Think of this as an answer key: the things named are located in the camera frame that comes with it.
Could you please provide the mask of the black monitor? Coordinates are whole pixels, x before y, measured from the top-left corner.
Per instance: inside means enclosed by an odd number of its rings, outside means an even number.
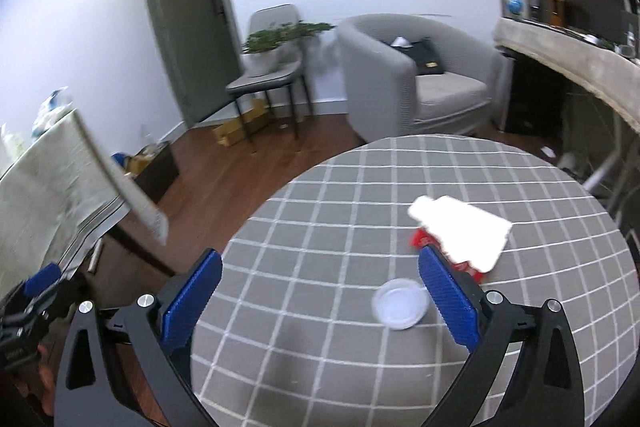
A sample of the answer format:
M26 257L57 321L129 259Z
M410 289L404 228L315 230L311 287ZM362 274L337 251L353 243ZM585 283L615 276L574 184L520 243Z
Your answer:
M565 25L585 34L622 43L624 0L564 0Z

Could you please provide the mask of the cardboard box on floor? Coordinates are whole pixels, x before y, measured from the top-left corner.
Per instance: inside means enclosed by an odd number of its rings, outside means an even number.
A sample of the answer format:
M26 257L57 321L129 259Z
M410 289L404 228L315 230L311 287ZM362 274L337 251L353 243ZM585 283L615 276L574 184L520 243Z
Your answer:
M254 134L271 121L268 104L263 98L254 98L252 107L241 116L229 119L214 129L217 143L230 147L246 139L246 132Z

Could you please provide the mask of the grey door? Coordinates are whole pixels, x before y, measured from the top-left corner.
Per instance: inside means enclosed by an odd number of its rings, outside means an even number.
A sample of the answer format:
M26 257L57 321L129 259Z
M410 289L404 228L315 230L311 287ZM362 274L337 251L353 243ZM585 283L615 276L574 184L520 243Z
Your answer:
M146 0L160 56L188 127L231 102L241 74L224 0Z

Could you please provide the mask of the black handbag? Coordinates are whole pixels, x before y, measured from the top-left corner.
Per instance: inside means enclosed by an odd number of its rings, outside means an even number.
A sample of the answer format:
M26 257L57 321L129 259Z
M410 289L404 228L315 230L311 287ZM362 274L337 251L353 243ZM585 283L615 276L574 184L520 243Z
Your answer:
M400 46L398 51L416 63L419 76L442 75L446 72L444 61L429 38L412 42L408 46Z

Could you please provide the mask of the beige lace table runner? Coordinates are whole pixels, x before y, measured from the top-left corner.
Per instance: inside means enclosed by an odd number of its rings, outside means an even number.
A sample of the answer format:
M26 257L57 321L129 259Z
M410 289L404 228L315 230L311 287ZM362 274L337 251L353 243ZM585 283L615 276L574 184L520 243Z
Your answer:
M533 58L610 106L639 132L639 66L607 49L540 26L500 18L495 44Z

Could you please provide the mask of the grey checked tablecloth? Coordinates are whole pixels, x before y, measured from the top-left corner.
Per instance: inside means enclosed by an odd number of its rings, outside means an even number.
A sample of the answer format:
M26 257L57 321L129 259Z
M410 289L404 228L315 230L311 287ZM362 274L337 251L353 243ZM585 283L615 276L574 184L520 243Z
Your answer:
M450 196L512 223L484 285L514 303L562 303L594 421L629 375L639 283L627 244L566 173L496 142L390 138L337 155L277 191L235 233L196 326L192 387L221 426L419 426L466 350L438 312L403 332L374 292L416 279L408 209Z

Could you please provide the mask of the red SanDisk box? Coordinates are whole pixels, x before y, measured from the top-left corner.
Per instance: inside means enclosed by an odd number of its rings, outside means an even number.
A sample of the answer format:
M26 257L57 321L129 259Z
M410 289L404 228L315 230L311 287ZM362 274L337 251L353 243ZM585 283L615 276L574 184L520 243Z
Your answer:
M506 248L512 223L450 196L418 197L408 216L419 228L410 239L417 251L434 246L457 271L480 283Z

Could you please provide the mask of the potted green plant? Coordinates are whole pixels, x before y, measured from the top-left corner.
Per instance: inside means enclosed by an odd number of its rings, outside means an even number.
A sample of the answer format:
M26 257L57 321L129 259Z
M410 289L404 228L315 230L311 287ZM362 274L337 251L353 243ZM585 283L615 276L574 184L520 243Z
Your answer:
M252 32L243 44L242 60L250 77L275 72L281 64L295 62L302 54L304 39L333 29L329 23L284 23Z

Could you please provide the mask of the black storage box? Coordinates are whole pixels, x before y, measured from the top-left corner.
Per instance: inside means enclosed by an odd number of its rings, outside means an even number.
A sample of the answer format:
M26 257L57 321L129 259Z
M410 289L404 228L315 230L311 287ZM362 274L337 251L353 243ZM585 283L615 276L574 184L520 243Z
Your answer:
M125 171L152 202L159 202L180 174L169 142L158 144L153 154L140 150L128 156Z

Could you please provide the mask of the grey dining chair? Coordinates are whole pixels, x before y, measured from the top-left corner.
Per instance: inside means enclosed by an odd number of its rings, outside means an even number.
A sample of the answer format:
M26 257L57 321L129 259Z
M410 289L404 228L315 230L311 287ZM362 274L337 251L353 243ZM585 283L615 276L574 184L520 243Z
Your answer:
M258 10L250 17L248 30L250 35L243 44L241 60L243 74L226 86L238 116L245 139L253 143L253 131L242 113L242 96L262 93L265 95L268 109L272 109L269 92L285 89L290 108L290 124L294 138L298 139L298 116L294 100L294 82L302 85L307 102L308 113L314 113L314 102L306 78L306 58L300 37L292 37L292 31L302 22L294 4L279 4Z

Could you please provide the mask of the clear plastic lid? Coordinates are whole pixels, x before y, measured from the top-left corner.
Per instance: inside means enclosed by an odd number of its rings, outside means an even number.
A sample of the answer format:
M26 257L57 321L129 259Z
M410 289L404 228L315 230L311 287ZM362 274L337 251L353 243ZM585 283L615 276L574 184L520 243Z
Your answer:
M416 326L431 304L424 285L410 279L393 279L373 294L371 308L374 317L388 329L404 331Z

